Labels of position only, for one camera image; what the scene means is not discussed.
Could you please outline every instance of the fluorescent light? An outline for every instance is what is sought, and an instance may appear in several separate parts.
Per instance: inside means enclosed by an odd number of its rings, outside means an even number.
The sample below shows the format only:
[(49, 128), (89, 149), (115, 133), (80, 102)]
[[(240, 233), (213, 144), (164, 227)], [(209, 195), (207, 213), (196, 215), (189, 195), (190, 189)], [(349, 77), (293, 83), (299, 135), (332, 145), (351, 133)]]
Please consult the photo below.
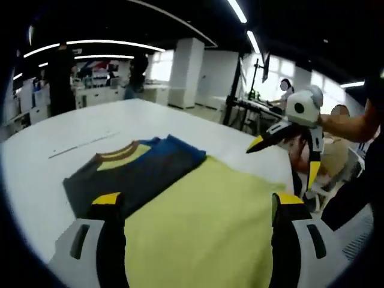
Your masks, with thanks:
[(27, 58), (27, 57), (29, 57), (29, 56), (31, 56), (33, 54), (38, 53), (38, 52), (41, 52), (41, 51), (44, 51), (44, 50), (47, 50), (47, 49), (51, 49), (51, 48), (55, 48), (55, 47), (59, 47), (59, 46), (60, 46), (60, 44), (56, 43), (56, 44), (48, 45), (48, 46), (45, 46), (45, 47), (42, 47), (42, 48), (30, 51), (29, 53), (24, 55), (24, 58)]
[(124, 56), (124, 55), (86, 55), (86, 56), (76, 56), (75, 59), (88, 59), (88, 58), (123, 58), (123, 59), (133, 59), (133, 56)]
[[(121, 45), (129, 45), (129, 46), (136, 46), (136, 47), (151, 49), (151, 50), (160, 51), (160, 52), (164, 52), (165, 51), (162, 48), (158, 48), (158, 47), (154, 47), (154, 46), (150, 46), (150, 45), (144, 45), (144, 44), (133, 43), (133, 42), (126, 42), (126, 41), (117, 41), (117, 40), (79, 40), (79, 41), (68, 41), (67, 45), (71, 45), (71, 44), (86, 44), (86, 43), (121, 44)], [(44, 50), (47, 50), (47, 49), (51, 49), (51, 48), (55, 48), (55, 47), (59, 47), (59, 46), (60, 46), (60, 44), (56, 43), (56, 44), (48, 45), (48, 46), (45, 46), (45, 47), (42, 47), (42, 48), (30, 51), (29, 53), (24, 55), (24, 58), (27, 58), (27, 57), (29, 57), (29, 56), (31, 56), (33, 54), (38, 53), (38, 52), (41, 52), (41, 51), (44, 51)]]
[(18, 79), (18, 78), (20, 78), (20, 77), (22, 77), (22, 76), (23, 76), (23, 73), (20, 73), (20, 74), (14, 76), (14, 77), (13, 77), (13, 80), (16, 80), (16, 79)]
[(139, 43), (133, 43), (133, 42), (126, 42), (126, 41), (117, 41), (117, 40), (79, 40), (79, 41), (68, 41), (67, 45), (71, 44), (86, 44), (86, 43), (107, 43), (107, 44), (121, 44), (121, 45), (129, 45), (129, 46), (136, 46), (141, 48), (147, 48), (155, 51), (164, 52), (164, 49), (150, 46), (150, 45), (144, 45)]
[(342, 88), (349, 88), (349, 87), (364, 86), (364, 83), (365, 83), (365, 81), (346, 83), (346, 84), (340, 85), (340, 87), (342, 87)]
[(253, 49), (256, 53), (260, 53), (260, 49), (259, 49), (259, 46), (257, 45), (257, 42), (256, 42), (256, 38), (254, 37), (254, 34), (252, 31), (248, 31), (247, 32), (247, 35), (248, 35), (248, 38), (250, 39), (251, 41), (251, 44), (253, 46)]
[(244, 13), (242, 12), (239, 4), (236, 2), (236, 0), (227, 0), (228, 3), (231, 5), (232, 9), (235, 11), (236, 15), (238, 16), (241, 23), (246, 23), (247, 18), (245, 18)]

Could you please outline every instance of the black ceiling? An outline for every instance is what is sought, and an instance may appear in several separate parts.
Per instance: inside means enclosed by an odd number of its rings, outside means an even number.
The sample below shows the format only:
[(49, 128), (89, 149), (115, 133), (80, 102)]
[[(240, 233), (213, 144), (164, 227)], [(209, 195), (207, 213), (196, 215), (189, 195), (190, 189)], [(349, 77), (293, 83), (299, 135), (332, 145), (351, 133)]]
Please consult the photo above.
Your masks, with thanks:
[[(217, 49), (250, 52), (245, 35), (253, 30), (262, 49), (315, 69), (338, 82), (362, 80), (384, 67), (384, 2), (329, 0), (237, 0), (248, 23), (243, 25), (226, 0), (145, 0), (193, 25)], [(69, 40), (113, 39), (173, 48), (180, 38), (212, 43), (176, 20), (127, 0), (50, 2), (35, 16), (32, 47)], [(129, 46), (82, 45), (83, 54), (120, 53)], [(29, 57), (45, 62), (49, 52)], [(359, 89), (348, 91), (358, 100)]]

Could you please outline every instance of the white cabinet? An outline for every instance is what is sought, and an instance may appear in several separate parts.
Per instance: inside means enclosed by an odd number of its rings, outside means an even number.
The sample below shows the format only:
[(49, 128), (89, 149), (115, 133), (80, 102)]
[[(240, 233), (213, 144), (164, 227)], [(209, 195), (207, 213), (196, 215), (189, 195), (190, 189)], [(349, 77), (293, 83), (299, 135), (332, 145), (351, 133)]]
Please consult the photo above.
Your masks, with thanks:
[(146, 86), (141, 99), (157, 103), (160, 105), (168, 105), (169, 88), (166, 86)]
[(36, 124), (42, 120), (48, 119), (50, 116), (49, 106), (34, 107), (29, 112), (31, 125)]
[(107, 90), (109, 88), (94, 88), (89, 89), (86, 93), (86, 105), (94, 106), (109, 102)]
[(124, 95), (120, 89), (109, 89), (107, 91), (107, 96), (110, 102), (115, 102), (122, 100)]
[(4, 101), (4, 122), (8, 122), (19, 114), (18, 101), (18, 99)]
[(36, 91), (35, 93), (35, 104), (37, 107), (46, 106), (50, 104), (49, 98), (49, 85), (43, 89)]

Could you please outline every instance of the desk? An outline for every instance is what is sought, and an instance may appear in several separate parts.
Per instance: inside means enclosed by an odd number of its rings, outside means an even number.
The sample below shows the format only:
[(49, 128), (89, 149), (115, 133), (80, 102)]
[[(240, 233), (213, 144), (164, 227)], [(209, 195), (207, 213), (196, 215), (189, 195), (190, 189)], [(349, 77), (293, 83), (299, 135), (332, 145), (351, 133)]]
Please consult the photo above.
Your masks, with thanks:
[(285, 183), (293, 191), (288, 153), (245, 150), (254, 137), (183, 111), (135, 99), (71, 111), (41, 121), (3, 144), (7, 197), (30, 247), (47, 263), (55, 241), (74, 221), (62, 181), (97, 152), (132, 140), (172, 134), (233, 169)]
[(280, 114), (277, 114), (275, 112), (272, 112), (268, 106), (262, 104), (261, 102), (258, 102), (256, 100), (248, 100), (248, 99), (240, 99), (239, 102), (241, 103), (246, 103), (246, 104), (249, 104), (250, 106), (254, 107), (254, 108), (258, 108), (260, 109), (261, 112), (263, 113), (267, 113), (273, 117), (276, 117), (278, 119), (281, 119), (283, 118), (283, 116), (281, 116)]

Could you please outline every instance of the yellow shirt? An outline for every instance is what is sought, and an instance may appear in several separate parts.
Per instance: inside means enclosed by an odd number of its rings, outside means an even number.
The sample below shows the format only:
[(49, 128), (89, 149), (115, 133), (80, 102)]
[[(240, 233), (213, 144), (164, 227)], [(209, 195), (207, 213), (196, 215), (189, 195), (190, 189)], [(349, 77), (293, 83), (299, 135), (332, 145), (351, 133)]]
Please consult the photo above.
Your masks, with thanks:
[(207, 157), (126, 219), (130, 286), (268, 287), (275, 191)]

